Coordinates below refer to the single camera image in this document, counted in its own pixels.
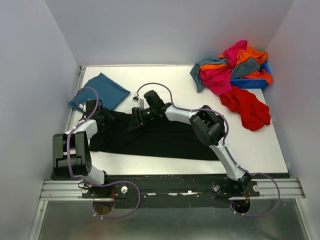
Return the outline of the aluminium frame rail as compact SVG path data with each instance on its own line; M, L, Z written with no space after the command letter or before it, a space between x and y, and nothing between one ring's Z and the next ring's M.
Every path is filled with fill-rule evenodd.
M40 191L39 201L29 234L30 240L41 239L50 202L70 202L82 199L77 183L68 180L45 180Z

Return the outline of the grey blue t shirt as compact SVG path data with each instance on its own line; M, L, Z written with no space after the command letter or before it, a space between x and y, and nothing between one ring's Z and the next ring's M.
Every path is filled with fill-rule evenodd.
M225 57L212 56L195 63L190 75L198 93L207 87L203 83L205 80L209 84L209 89L220 96L232 89L231 80L239 79L259 69L260 65L253 58L231 69Z

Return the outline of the orange t shirt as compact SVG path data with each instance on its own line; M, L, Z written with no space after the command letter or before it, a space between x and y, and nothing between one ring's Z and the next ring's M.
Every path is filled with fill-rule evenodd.
M206 72L209 70L222 70L226 67L230 67L229 60L227 59L227 56L225 54L218 55L217 58L218 61L209 60L208 63L198 63L199 70L202 72ZM266 51L260 52L258 50L255 50L251 46L247 47L246 50L240 49L238 52L236 52L235 67L243 62L248 61L250 58L256 60L259 65L262 65L267 61L268 53Z

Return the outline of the black t shirt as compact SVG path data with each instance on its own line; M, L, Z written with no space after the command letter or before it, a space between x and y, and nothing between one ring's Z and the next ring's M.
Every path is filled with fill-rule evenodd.
M111 111L115 121L90 139L92 152L218 161L217 155L197 138L190 124L161 119L128 131L132 115Z

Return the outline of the red t shirt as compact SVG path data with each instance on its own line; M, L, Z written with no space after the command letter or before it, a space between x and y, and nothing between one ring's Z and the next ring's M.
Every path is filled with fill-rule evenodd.
M271 124L270 108L248 90L233 86L219 98L222 105L240 115L245 129L254 132Z

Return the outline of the blue plastic bin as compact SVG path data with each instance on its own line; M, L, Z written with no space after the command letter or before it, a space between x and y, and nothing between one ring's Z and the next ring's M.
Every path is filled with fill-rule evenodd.
M253 58L240 63L231 73L230 84L240 89L265 89L273 84L273 77L265 61L258 64Z

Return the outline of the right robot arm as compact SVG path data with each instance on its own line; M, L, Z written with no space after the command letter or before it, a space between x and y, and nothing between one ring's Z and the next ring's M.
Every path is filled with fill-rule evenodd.
M222 163L228 179L226 191L232 196L241 196L247 192L252 177L235 161L228 149L226 138L229 124L220 113L207 105L198 109L187 109L178 107L173 102L165 103L154 90L145 93L143 98L135 93L132 101L138 106L131 109L129 131L142 128L153 120L162 119L191 125L197 139L209 147Z

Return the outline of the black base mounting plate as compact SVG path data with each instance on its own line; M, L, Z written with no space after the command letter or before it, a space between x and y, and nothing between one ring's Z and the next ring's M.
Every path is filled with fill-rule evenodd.
M109 175L104 186L55 176L51 181L72 181L81 201L103 203L116 209L237 208L248 210L252 200L292 198L298 186L287 173L252 176L240 195L227 192L226 174Z

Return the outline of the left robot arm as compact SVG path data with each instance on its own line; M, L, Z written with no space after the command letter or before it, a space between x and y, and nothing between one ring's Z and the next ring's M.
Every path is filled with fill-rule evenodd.
M115 118L103 107L101 100L87 100L84 104L84 114L78 124L65 133L55 134L52 138L54 174L94 185L93 191L99 197L107 197L111 185L106 182L106 172L93 166L90 139L105 132L114 121Z

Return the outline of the folded blue t shirt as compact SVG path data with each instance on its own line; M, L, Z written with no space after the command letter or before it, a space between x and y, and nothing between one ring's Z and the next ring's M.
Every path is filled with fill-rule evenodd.
M115 110L130 95L129 90L100 73L90 79L68 105L76 111L83 112L80 105L84 105L87 100L97 99L92 89L96 91L103 107L108 110Z

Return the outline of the magenta t shirt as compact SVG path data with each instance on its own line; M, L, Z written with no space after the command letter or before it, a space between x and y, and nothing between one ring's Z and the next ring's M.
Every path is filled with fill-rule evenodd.
M232 71L250 57L247 55L248 41L240 40L223 54L203 60L199 67L202 83L215 95L221 96L232 90Z

